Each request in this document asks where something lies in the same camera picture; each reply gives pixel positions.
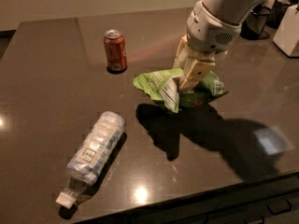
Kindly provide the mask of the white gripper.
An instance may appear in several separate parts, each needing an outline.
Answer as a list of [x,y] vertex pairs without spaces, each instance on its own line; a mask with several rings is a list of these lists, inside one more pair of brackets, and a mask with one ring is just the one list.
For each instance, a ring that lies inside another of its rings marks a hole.
[[[174,68],[182,68],[179,90],[189,91],[215,67],[215,53],[226,51],[241,31],[241,25],[232,25],[214,17],[202,1],[195,4],[187,19],[187,33],[178,43]],[[189,45],[196,51],[187,51]]]

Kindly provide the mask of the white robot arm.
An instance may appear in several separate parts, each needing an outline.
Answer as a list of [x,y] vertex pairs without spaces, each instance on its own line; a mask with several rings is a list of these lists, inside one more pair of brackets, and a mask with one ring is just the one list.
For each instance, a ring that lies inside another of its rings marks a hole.
[[183,70],[178,88],[193,89],[215,66],[215,55],[230,48],[241,24],[263,0],[200,0],[187,19],[174,66]]

